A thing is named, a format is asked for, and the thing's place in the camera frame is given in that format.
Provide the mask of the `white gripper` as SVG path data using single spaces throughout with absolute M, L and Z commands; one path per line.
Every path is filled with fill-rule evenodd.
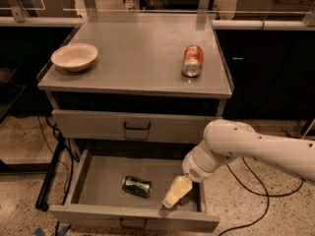
M 208 179 L 219 167 L 226 164 L 226 157 L 209 149 L 201 141 L 182 161 L 182 176 L 177 176 L 167 191 L 162 204 L 172 208 L 180 199 L 192 189 L 192 182 L 202 183 Z

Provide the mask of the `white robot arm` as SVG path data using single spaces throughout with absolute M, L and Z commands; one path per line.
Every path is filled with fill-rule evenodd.
M 202 141 L 182 161 L 162 204 L 171 208 L 188 194 L 194 183 L 202 183 L 218 168 L 237 157 L 251 157 L 297 179 L 315 184 L 315 143 L 308 140 L 263 135 L 242 122 L 215 120 Z

